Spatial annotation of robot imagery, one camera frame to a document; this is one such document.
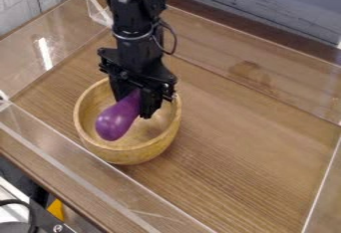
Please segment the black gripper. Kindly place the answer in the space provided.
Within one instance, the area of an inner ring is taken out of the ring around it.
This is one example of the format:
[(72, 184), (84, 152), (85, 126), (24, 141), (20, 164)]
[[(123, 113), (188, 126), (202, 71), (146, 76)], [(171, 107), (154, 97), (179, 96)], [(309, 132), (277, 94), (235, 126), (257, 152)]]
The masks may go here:
[(164, 38), (117, 41), (116, 48), (100, 48), (99, 69), (108, 75), (115, 100), (140, 90), (140, 117), (151, 118), (163, 101), (172, 100), (176, 77), (163, 63)]

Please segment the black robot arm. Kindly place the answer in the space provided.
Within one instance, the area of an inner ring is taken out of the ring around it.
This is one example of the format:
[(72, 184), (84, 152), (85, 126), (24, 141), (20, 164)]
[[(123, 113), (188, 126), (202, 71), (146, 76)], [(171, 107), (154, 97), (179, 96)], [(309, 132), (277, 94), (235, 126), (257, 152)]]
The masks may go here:
[(172, 99), (176, 76), (163, 64), (175, 49), (164, 47), (164, 32), (171, 30), (162, 18), (167, 0), (105, 0), (112, 13), (115, 48), (97, 50), (99, 68), (108, 75), (115, 99), (140, 93), (138, 114), (150, 118), (164, 101)]

